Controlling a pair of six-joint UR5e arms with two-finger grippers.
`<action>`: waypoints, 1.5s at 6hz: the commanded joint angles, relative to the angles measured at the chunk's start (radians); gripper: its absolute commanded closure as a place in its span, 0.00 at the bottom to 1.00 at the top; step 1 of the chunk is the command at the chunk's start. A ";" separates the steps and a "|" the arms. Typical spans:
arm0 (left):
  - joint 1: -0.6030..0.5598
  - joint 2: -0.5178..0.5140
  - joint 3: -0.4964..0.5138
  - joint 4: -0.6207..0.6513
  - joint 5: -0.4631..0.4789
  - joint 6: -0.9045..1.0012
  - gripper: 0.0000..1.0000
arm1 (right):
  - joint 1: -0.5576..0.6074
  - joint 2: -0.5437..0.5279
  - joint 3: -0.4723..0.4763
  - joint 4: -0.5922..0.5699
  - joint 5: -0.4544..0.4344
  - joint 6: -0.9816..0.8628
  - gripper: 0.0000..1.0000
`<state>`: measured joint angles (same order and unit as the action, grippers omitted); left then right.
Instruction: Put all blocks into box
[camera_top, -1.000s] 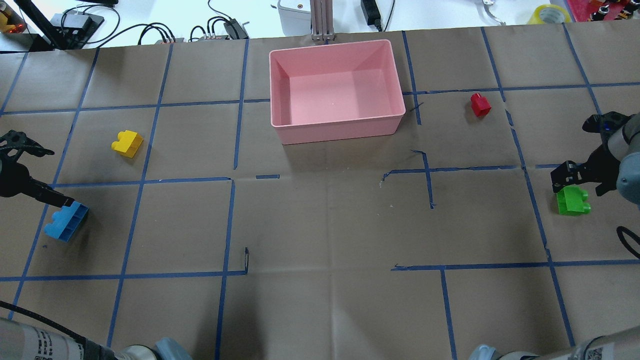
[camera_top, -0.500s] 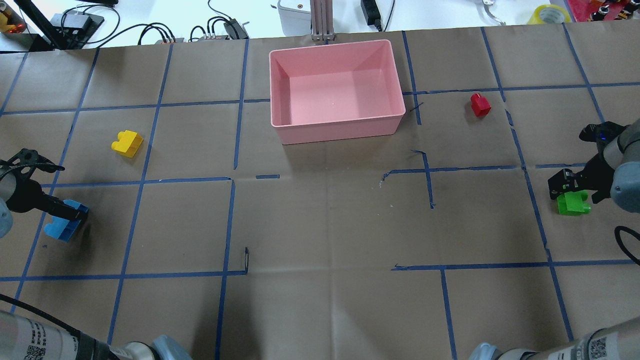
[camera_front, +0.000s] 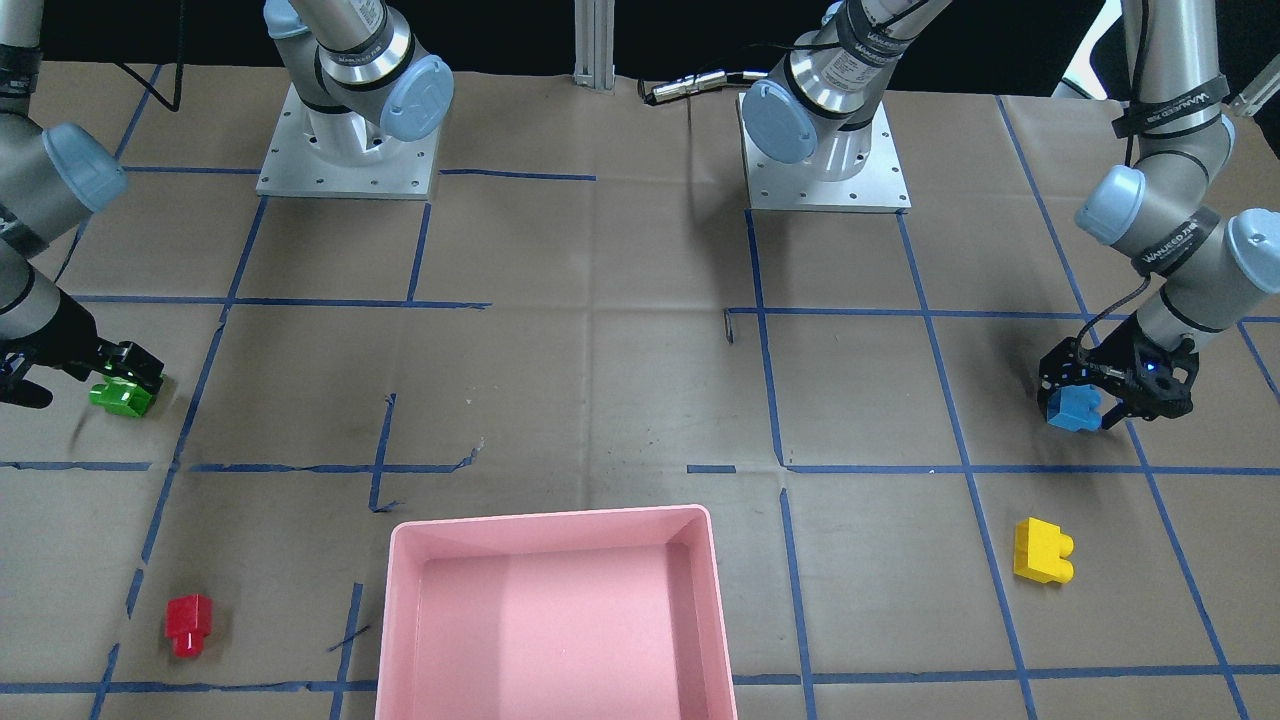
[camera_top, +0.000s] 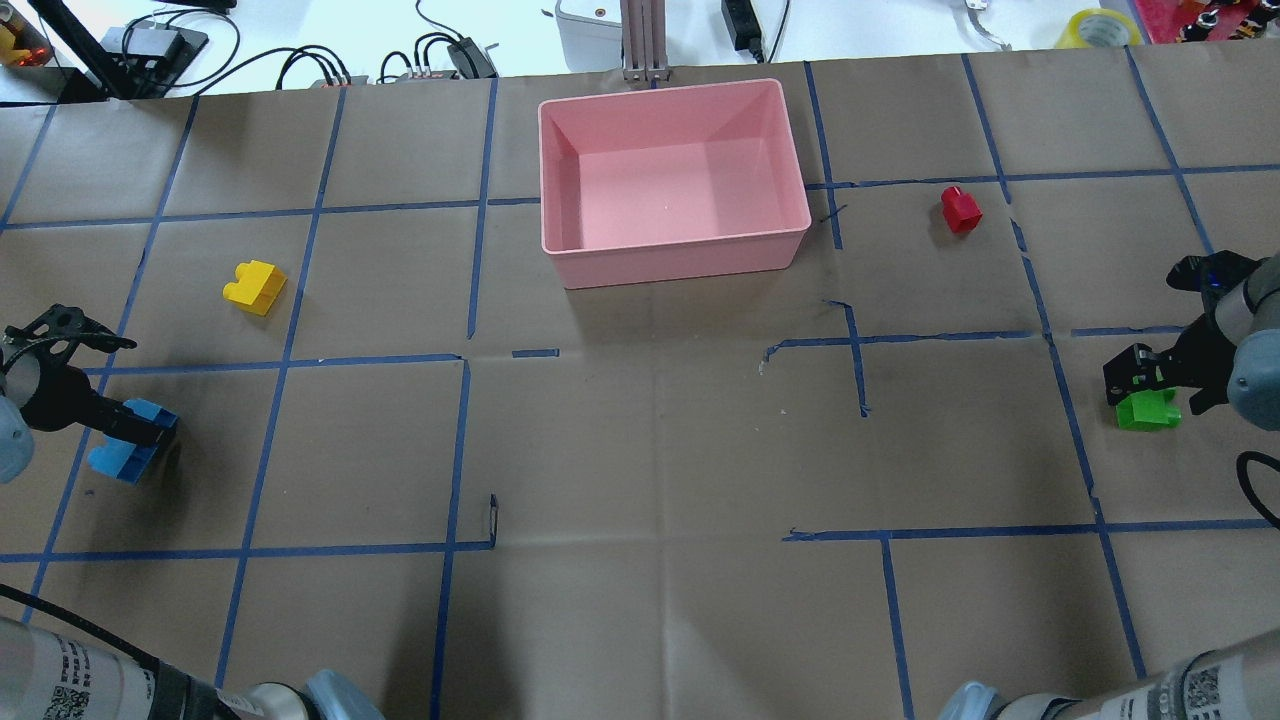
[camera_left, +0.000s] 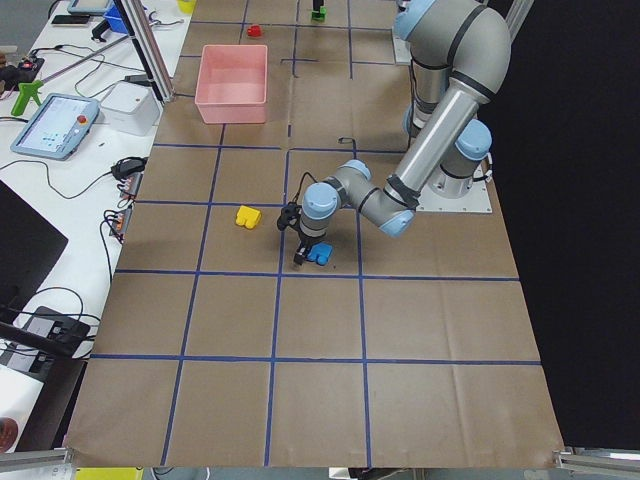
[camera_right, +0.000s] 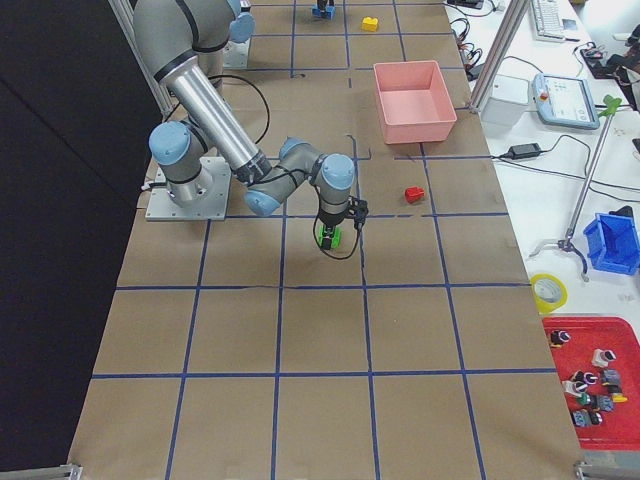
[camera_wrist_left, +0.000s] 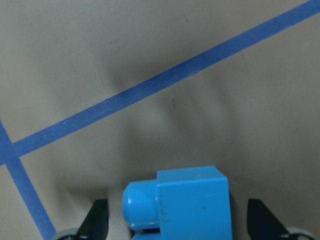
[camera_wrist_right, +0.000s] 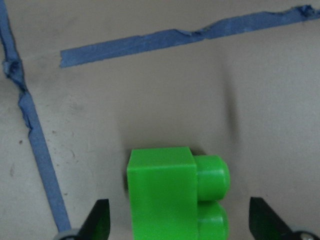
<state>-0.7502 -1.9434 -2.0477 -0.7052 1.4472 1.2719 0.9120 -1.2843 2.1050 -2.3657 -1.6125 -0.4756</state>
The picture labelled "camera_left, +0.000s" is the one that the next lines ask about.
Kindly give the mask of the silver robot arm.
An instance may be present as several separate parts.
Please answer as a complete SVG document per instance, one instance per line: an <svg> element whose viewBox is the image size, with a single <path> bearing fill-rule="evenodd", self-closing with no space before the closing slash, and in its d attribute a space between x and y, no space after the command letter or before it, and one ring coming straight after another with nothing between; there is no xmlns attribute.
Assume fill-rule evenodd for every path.
<svg viewBox="0 0 640 480"><path fill-rule="evenodd" d="M432 172L452 156L482 160L488 153L471 128L479 107L499 91L511 57L505 19L479 1L411 1L397 14L393 31L410 45L418 69L409 132L415 134L384 188L371 181L360 160L310 185L300 203L281 211L279 230L292 228L301 265L323 241L334 213L350 205L391 237L413 221L421 191Z"/></svg>

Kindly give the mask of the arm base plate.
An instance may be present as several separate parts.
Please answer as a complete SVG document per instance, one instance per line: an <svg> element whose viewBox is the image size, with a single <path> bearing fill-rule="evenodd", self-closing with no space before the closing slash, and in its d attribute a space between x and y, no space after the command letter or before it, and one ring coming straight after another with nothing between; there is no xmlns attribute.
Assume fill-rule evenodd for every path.
<svg viewBox="0 0 640 480"><path fill-rule="evenodd" d="M417 211L491 214L488 183L492 167L491 153L472 160L454 148L428 178Z"/></svg>
<svg viewBox="0 0 640 480"><path fill-rule="evenodd" d="M411 63L410 44L397 34L392 34L394 61L396 65L409 65Z"/></svg>

